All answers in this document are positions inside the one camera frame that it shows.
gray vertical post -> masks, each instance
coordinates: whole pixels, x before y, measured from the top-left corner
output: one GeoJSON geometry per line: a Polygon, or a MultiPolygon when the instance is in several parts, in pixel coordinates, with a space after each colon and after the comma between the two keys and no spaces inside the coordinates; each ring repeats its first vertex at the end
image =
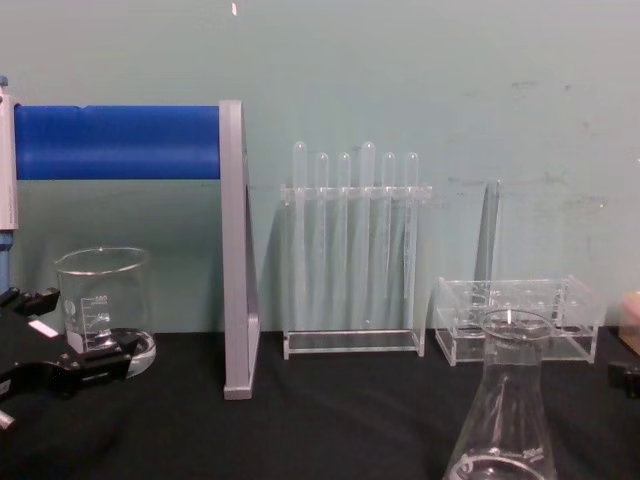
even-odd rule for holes
{"type": "Polygon", "coordinates": [[[260,338],[249,170],[242,103],[221,101],[219,112],[226,368],[224,398],[244,400],[251,398],[253,392],[260,338]]]}

blue tube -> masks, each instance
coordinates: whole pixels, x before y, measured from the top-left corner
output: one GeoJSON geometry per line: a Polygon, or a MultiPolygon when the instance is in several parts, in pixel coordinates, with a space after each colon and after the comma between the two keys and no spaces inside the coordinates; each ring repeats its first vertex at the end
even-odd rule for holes
{"type": "Polygon", "coordinates": [[[0,293],[9,290],[11,286],[9,250],[13,246],[13,232],[0,232],[0,293]]]}
{"type": "Polygon", "coordinates": [[[19,106],[19,180],[220,179],[218,107],[19,106]]]}

erlenmeyer flask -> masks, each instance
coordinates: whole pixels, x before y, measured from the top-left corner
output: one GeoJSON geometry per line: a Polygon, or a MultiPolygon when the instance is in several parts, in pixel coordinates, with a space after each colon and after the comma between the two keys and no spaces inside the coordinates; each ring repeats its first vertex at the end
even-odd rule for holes
{"type": "Polygon", "coordinates": [[[499,310],[481,320],[484,373],[444,480],[556,480],[542,395],[547,319],[499,310]]]}

black table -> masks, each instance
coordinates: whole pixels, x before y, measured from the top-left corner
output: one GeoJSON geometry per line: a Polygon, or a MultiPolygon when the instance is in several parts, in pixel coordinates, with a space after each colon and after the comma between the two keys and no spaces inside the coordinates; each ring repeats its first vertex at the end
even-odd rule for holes
{"type": "MultiPolygon", "coordinates": [[[[439,480],[481,365],[450,367],[432,337],[410,353],[282,359],[263,334],[254,398],[225,402],[221,334],[161,334],[143,375],[70,401],[3,409],[0,479],[439,480]]],[[[640,401],[607,384],[638,361],[603,330],[598,360],[547,362],[542,389],[561,480],[640,479],[640,401]]]]}

black clamp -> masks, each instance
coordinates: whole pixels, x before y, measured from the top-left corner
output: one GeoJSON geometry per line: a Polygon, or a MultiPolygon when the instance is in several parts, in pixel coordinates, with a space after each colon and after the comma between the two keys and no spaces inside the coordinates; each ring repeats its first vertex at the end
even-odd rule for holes
{"type": "Polygon", "coordinates": [[[613,362],[608,373],[612,388],[624,390],[627,398],[640,398],[640,367],[613,362]]]}
{"type": "Polygon", "coordinates": [[[59,298],[60,291],[56,288],[49,288],[43,293],[22,293],[19,289],[12,287],[0,294],[0,308],[11,310],[25,317],[44,315],[56,309],[59,298]]]}
{"type": "Polygon", "coordinates": [[[0,402],[39,390],[70,397],[79,390],[127,378],[138,345],[136,335],[120,337],[109,348],[77,353],[63,336],[46,338],[29,326],[29,316],[52,312],[59,297],[55,288],[42,293],[10,288],[0,294],[0,312],[7,313],[0,315],[0,330],[11,342],[13,355],[31,352],[29,360],[16,358],[9,368],[0,369],[0,402]]]}

